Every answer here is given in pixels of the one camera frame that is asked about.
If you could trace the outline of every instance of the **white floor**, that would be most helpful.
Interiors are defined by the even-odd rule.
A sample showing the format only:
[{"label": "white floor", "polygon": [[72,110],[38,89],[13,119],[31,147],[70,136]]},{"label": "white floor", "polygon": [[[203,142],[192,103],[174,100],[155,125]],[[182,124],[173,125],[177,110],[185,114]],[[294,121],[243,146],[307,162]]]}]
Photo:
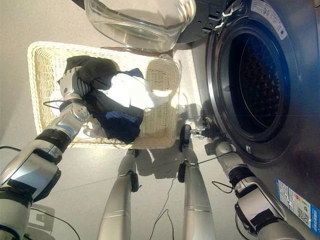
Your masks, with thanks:
[{"label": "white floor", "polygon": [[[87,21],[85,12],[70,0],[1,0],[1,128],[2,145],[23,148],[36,137],[32,111],[27,48],[35,41],[53,41],[94,47],[119,46],[97,32]],[[182,122],[200,128],[200,97],[191,50],[180,45],[174,59],[181,61],[182,78],[179,113]],[[205,139],[192,138],[199,161],[210,157],[204,150]],[[137,158],[140,190],[131,195],[131,239],[148,240],[172,180],[177,176],[181,157],[177,146],[164,150],[144,150]],[[51,194],[34,207],[48,209],[68,221],[82,240],[97,237],[100,220],[115,181],[123,149],[71,148],[58,165],[62,177]],[[0,169],[15,152],[0,151]],[[225,194],[211,181],[228,183],[217,161],[200,165],[211,201],[217,240],[241,240],[234,221],[233,194]],[[174,225],[174,237],[182,239],[184,184],[173,180],[166,205]],[[27,233],[34,240],[76,240],[75,233],[63,222],[31,211]],[[153,240],[171,239],[171,225],[164,215],[158,222]]]}]

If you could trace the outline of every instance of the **black cloth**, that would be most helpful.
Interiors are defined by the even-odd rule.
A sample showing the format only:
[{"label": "black cloth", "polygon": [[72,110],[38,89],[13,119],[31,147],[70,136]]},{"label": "black cloth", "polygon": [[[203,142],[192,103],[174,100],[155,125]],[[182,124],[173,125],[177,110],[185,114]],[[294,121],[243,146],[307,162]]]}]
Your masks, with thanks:
[{"label": "black cloth", "polygon": [[89,112],[99,121],[107,138],[117,138],[126,144],[133,142],[140,133],[144,111],[134,106],[124,107],[99,90],[108,90],[112,77],[118,73],[143,78],[141,71],[135,68],[120,72],[110,59],[74,56],[67,59],[65,72],[80,66],[79,78],[92,86],[92,91],[82,99],[87,103]]}]

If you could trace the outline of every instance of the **wire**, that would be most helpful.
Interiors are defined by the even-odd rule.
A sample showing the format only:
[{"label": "wire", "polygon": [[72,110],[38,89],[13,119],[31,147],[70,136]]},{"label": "wire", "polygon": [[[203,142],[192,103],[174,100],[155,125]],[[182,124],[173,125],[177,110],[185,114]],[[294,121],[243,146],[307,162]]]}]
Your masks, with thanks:
[{"label": "wire", "polygon": [[198,134],[194,134],[194,137],[195,137],[196,139],[199,139],[199,140],[203,140],[203,139],[206,138],[205,136],[198,135]]},{"label": "wire", "polygon": [[241,235],[241,237],[243,237],[245,240],[250,240],[249,238],[247,238],[247,237],[240,231],[240,228],[239,228],[239,225],[238,225],[238,214],[237,214],[237,212],[235,212],[235,226],[236,226],[236,229],[238,230],[239,234]]},{"label": "wire", "polygon": [[11,150],[15,150],[17,152],[21,151],[21,149],[13,147],[13,146],[0,146],[0,149],[11,149]]},{"label": "wire", "polygon": [[70,223],[68,223],[67,221],[65,221],[65,220],[63,220],[63,219],[61,219],[61,218],[59,218],[59,217],[57,217],[57,216],[53,216],[53,215],[51,215],[51,214],[49,214],[49,213],[47,213],[47,212],[45,212],[45,211],[42,211],[42,210],[40,210],[40,209],[37,209],[37,208],[31,207],[30,209],[31,209],[31,210],[35,210],[35,211],[38,211],[38,212],[43,213],[43,214],[46,214],[46,215],[48,215],[48,216],[50,216],[50,217],[53,217],[53,218],[55,218],[55,219],[59,219],[60,221],[64,222],[64,223],[67,224],[70,228],[72,228],[72,230],[75,232],[75,234],[76,234],[76,236],[78,237],[78,239],[81,240],[79,234],[77,233],[77,231],[76,231],[76,230],[74,229],[74,227],[73,227]]},{"label": "wire", "polygon": [[165,202],[164,202],[164,205],[163,205],[163,207],[162,207],[159,215],[158,215],[158,216],[156,217],[156,219],[155,219],[155,222],[154,222],[154,224],[153,224],[153,228],[152,228],[152,232],[151,232],[151,235],[150,235],[149,240],[151,240],[152,235],[154,234],[154,231],[155,231],[155,227],[156,227],[157,222],[160,220],[160,218],[164,215],[164,213],[165,213],[166,211],[167,211],[168,218],[169,218],[169,220],[170,220],[170,222],[171,222],[171,227],[172,227],[172,240],[175,240],[175,236],[174,236],[174,224],[172,223],[171,218],[170,218],[170,216],[169,216],[169,209],[164,210],[165,207],[166,207],[166,204],[167,204],[167,202],[168,202],[168,200],[169,200],[169,194],[170,194],[170,191],[171,191],[171,189],[172,189],[172,187],[173,187],[173,185],[174,185],[174,180],[175,180],[175,179],[176,179],[176,177],[175,177],[174,179],[172,179],[171,186],[170,186],[170,188],[169,188],[169,191],[167,192],[167,198],[166,198],[166,200],[165,200]]},{"label": "wire", "polygon": [[230,151],[230,152],[226,152],[224,154],[221,154],[219,157],[214,157],[214,158],[210,158],[208,160],[205,160],[205,161],[201,161],[201,162],[198,162],[198,163],[195,163],[195,164],[192,164],[192,163],[189,163],[191,166],[196,166],[196,165],[199,165],[199,164],[203,164],[203,163],[206,163],[206,162],[209,162],[211,160],[215,160],[215,159],[218,159],[220,157],[223,157],[224,155],[227,155],[227,154],[231,154],[231,153],[236,153],[236,151]]},{"label": "wire", "polygon": [[[222,183],[222,182],[219,182],[219,181],[212,181],[211,183],[212,183],[213,185],[215,185],[220,191],[222,191],[222,192],[224,192],[224,193],[226,193],[226,194],[230,194],[230,193],[232,193],[232,191],[234,190],[234,188],[233,188],[232,186],[228,186],[228,185],[226,185],[226,184],[224,184],[224,183]],[[225,191],[225,190],[221,189],[217,184],[220,184],[220,185],[222,185],[222,186],[225,186],[225,187],[227,187],[227,188],[230,188],[231,190],[230,190],[230,191]]]},{"label": "wire", "polygon": [[45,105],[46,107],[53,108],[53,109],[59,109],[59,110],[60,110],[59,107],[48,105],[48,104],[50,104],[50,103],[57,103],[57,102],[62,102],[62,103],[64,103],[65,101],[64,101],[64,100],[52,100],[52,101],[45,101],[45,102],[42,103],[42,104]]},{"label": "wire", "polygon": [[202,130],[198,130],[198,129],[192,129],[192,131],[197,132],[197,133],[192,133],[192,134],[198,134],[198,135],[200,135],[200,134],[201,134],[201,132],[202,132]]},{"label": "wire", "polygon": [[25,234],[25,235],[23,235],[23,237],[25,238],[25,239],[27,239],[27,240],[33,240],[31,237],[29,237],[29,235],[27,235],[27,234]]}]

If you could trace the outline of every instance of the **wicker basket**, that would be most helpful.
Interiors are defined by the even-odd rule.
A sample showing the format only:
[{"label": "wicker basket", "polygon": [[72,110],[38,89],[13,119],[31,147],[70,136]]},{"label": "wicker basket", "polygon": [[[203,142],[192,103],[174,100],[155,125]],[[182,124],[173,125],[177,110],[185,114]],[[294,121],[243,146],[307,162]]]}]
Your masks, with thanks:
[{"label": "wicker basket", "polygon": [[176,139],[179,96],[179,67],[168,59],[143,56],[82,45],[38,41],[28,48],[28,69],[35,127],[40,134],[55,118],[43,102],[49,101],[53,90],[60,89],[57,81],[62,77],[67,58],[88,55],[114,61],[118,71],[139,68],[154,90],[168,91],[169,101],[161,106],[146,109],[140,125],[140,134],[131,144],[116,139],[79,137],[70,147],[169,148]]}]

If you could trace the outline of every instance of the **sticker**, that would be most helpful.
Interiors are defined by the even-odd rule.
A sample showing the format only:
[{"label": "sticker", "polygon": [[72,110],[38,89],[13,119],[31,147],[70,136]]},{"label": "sticker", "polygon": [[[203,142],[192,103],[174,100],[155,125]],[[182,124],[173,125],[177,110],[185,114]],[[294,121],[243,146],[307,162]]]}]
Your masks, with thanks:
[{"label": "sticker", "polygon": [[272,25],[281,40],[288,36],[278,14],[268,3],[261,0],[252,0],[251,11],[263,16]]},{"label": "sticker", "polygon": [[279,201],[303,221],[315,235],[320,237],[320,210],[279,179],[276,179],[276,190]]}]

